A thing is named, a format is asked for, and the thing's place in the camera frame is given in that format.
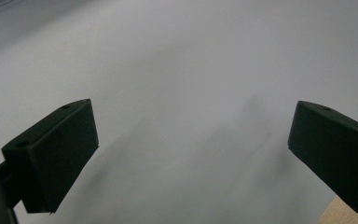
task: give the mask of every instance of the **gray background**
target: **gray background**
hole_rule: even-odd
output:
[[[358,1],[1,8],[0,148],[83,98],[101,146],[21,223],[315,223],[334,193],[286,142],[298,100],[358,120]]]

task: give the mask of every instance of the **white tabletop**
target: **white tabletop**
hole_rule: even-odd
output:
[[[20,223],[315,223],[334,193],[287,137],[298,100],[358,120],[358,1],[0,8],[0,148],[84,98],[100,148],[56,214],[19,204]]]

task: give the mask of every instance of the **white surface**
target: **white surface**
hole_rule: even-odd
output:
[[[83,98],[98,153],[22,224],[315,223],[334,194],[286,142],[298,100],[358,120],[358,1],[1,8],[0,148]]]

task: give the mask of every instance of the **wooden surface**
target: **wooden surface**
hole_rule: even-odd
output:
[[[358,213],[355,213],[338,196],[336,196],[330,205],[324,210],[318,224],[358,224]]]

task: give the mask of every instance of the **screw hole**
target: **screw hole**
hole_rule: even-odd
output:
[[[19,142],[16,147],[26,147],[30,144],[29,141],[22,141],[22,142]]]

